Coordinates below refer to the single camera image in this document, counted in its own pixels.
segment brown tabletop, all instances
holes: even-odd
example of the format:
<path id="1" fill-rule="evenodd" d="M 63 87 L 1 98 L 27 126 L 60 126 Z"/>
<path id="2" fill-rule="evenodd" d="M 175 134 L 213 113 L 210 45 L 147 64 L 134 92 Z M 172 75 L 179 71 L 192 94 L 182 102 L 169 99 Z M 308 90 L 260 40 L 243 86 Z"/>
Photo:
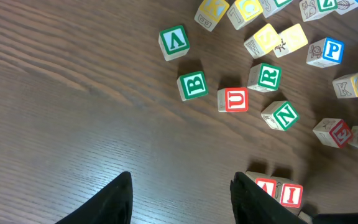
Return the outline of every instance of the brown tabletop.
<path id="1" fill-rule="evenodd" d="M 0 223 L 54 223 L 124 170 L 133 223 L 234 223 L 230 180 L 250 166 L 302 184 L 320 213 L 358 212 L 358 149 L 312 132 L 322 118 L 358 125 L 358 98 L 338 100 L 332 84 L 358 72 L 358 9 L 303 22 L 298 2 L 208 32 L 194 21 L 201 0 L 0 0 Z M 243 42 L 267 22 L 343 41 L 342 64 L 307 65 L 307 47 L 253 60 Z M 166 62 L 158 33 L 179 24 L 190 51 Z M 246 86 L 260 62 L 282 67 L 280 89 L 218 113 L 217 89 Z M 184 103 L 177 75 L 199 69 L 209 95 Z M 275 131 L 260 112 L 284 99 L 300 120 Z"/>

